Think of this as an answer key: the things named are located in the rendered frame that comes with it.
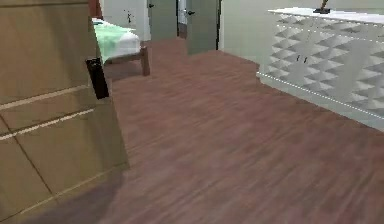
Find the grey room door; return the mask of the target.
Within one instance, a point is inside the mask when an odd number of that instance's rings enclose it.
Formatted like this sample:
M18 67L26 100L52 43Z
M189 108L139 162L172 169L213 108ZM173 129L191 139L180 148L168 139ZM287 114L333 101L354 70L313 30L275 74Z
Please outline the grey room door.
M189 55L217 48L219 0L187 0L187 49Z
M177 36L176 0L148 0L151 39L172 39Z

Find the bed with green blanket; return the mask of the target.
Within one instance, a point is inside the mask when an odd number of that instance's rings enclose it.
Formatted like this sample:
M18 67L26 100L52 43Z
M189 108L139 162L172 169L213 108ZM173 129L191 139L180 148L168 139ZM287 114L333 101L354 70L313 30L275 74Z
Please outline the bed with green blanket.
M100 18L93 18L92 22L103 64L139 60L142 74L150 74L148 49L141 44L134 28L121 27Z

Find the white faceted sideboard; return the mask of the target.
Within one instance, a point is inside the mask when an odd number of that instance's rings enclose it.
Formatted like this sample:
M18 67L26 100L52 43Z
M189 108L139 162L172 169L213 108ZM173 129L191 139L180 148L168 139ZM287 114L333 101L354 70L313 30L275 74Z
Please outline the white faceted sideboard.
M384 15L270 13L274 33L260 81L384 132Z

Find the tan wooden cabinet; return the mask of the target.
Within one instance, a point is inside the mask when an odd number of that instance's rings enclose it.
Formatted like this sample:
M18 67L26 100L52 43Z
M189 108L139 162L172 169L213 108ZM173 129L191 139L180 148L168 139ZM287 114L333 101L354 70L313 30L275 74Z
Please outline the tan wooden cabinet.
M23 224L127 168L88 0L0 0L0 224Z

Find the dark ornament on black base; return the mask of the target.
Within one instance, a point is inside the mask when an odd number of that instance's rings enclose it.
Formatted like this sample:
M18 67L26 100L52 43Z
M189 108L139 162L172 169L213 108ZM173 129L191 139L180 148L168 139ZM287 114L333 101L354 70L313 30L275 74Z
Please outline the dark ornament on black base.
M330 9L326 7L328 0L322 0L321 6L314 10L314 13L329 14Z

